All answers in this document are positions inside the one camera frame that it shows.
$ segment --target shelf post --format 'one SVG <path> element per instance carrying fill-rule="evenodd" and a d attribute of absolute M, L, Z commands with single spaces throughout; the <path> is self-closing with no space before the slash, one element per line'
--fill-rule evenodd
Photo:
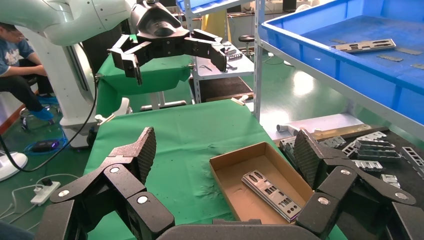
<path fill-rule="evenodd" d="M 254 76 L 253 76 L 253 115 L 259 122 L 261 117 L 262 91 L 262 41 L 259 36 L 261 24 L 265 18 L 265 0 L 255 1 L 254 14 Z"/>

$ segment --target black cable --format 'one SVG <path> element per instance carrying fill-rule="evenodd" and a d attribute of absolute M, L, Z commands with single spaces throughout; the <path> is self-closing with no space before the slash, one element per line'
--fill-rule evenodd
<path fill-rule="evenodd" d="M 89 59 L 89 55 L 87 54 L 87 52 L 86 52 L 86 50 L 84 49 L 84 47 L 83 47 L 83 45 L 81 44 L 81 43 L 78 43 L 79 44 L 79 46 L 81 47 L 81 49 L 82 49 L 82 51 L 84 52 L 84 54 L 86 55 L 86 57 L 87 57 L 87 60 L 88 60 L 88 65 L 90 66 L 90 68 L 91 68 L 91 71 L 93 71 L 93 65 L 92 65 L 92 63 L 91 63 L 91 61 L 90 61 L 90 59 Z M 16 169 L 18 169 L 19 171 L 22 171 L 22 172 L 24 172 L 24 173 L 31 173 L 31 172 L 34 172 L 34 171 L 36 171 L 36 170 L 38 170 L 38 169 L 40 169 L 42 166 L 44 166 L 44 165 L 46 165 L 47 163 L 49 163 L 52 159 L 54 159 L 60 152 L 62 152 L 71 142 L 72 142 L 72 140 L 74 140 L 77 136 L 78 136 L 78 134 L 83 130 L 83 128 L 86 126 L 86 124 L 87 124 L 87 122 L 90 120 L 90 117 L 92 116 L 92 114 L 93 114 L 93 111 L 94 111 L 94 108 L 95 108 L 95 106 L 96 106 L 96 101 L 97 101 L 97 82 L 96 82 L 96 75 L 94 74 L 94 72 L 92 72 L 92 74 L 93 74 L 93 78 L 94 78 L 94 102 L 93 102 L 93 105 L 92 105 L 92 107 L 91 107 L 91 110 L 90 110 L 90 113 L 88 114 L 88 117 L 87 117 L 87 119 L 85 120 L 85 122 L 82 124 L 82 126 L 81 126 L 81 128 L 75 133 L 75 135 L 65 144 L 65 145 L 63 145 L 62 146 L 62 148 L 61 149 L 59 149 L 57 152 L 55 152 L 51 157 L 49 157 L 46 161 L 44 161 L 43 163 L 41 163 L 39 166 L 37 166 L 37 167 L 34 167 L 33 169 L 31 169 L 31 170 L 26 170 L 26 169 L 23 169 L 23 168 L 21 168 L 20 166 L 18 166 L 17 164 L 16 164 L 16 162 L 15 162 L 15 160 L 13 159 L 13 157 L 11 156 L 11 153 L 9 152 L 9 149 L 8 149 L 8 147 L 6 146 L 6 144 L 5 144 L 5 141 L 3 140 L 3 138 L 2 138 L 2 135 L 0 135 L 0 144 L 1 144 L 1 146 L 3 147 L 3 149 L 4 149 L 4 152 L 6 153 L 6 156 L 7 156 L 7 158 L 9 159 L 9 161 L 12 163 L 12 165 L 16 168 Z"/>

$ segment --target white power strip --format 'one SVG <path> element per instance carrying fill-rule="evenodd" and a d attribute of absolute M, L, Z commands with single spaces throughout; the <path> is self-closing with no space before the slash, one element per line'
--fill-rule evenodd
<path fill-rule="evenodd" d="M 52 181 L 51 186 L 44 186 L 43 188 L 36 186 L 34 189 L 35 197 L 31 199 L 31 203 L 38 206 L 43 205 L 60 185 L 60 182 Z"/>

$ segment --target green cloth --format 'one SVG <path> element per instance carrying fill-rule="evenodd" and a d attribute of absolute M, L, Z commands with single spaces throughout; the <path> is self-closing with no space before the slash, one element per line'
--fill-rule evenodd
<path fill-rule="evenodd" d="M 135 142 L 145 127 L 154 127 L 157 141 L 146 187 L 174 215 L 177 225 L 234 220 L 211 174 L 211 157 L 260 142 L 277 148 L 246 106 L 214 101 L 118 116 L 103 124 L 85 174 L 96 169 L 113 148 Z M 88 236 L 90 240 L 133 239 L 115 212 Z M 338 227 L 331 236 L 346 239 Z"/>
<path fill-rule="evenodd" d="M 96 114 L 110 116 L 118 110 L 123 95 L 155 93 L 173 89 L 179 81 L 190 77 L 191 58 L 187 55 L 155 58 L 140 67 L 142 84 L 125 76 L 124 70 L 115 67 L 112 55 L 104 61 L 98 73 Z"/>

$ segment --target open cardboard box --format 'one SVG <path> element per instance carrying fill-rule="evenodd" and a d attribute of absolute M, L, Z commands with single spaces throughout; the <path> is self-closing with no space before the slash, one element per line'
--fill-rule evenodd
<path fill-rule="evenodd" d="M 251 171 L 258 170 L 301 207 L 313 194 L 303 178 L 266 142 L 213 157 L 209 164 L 232 213 L 239 221 L 260 219 L 262 224 L 289 223 L 242 182 L 243 175 Z"/>

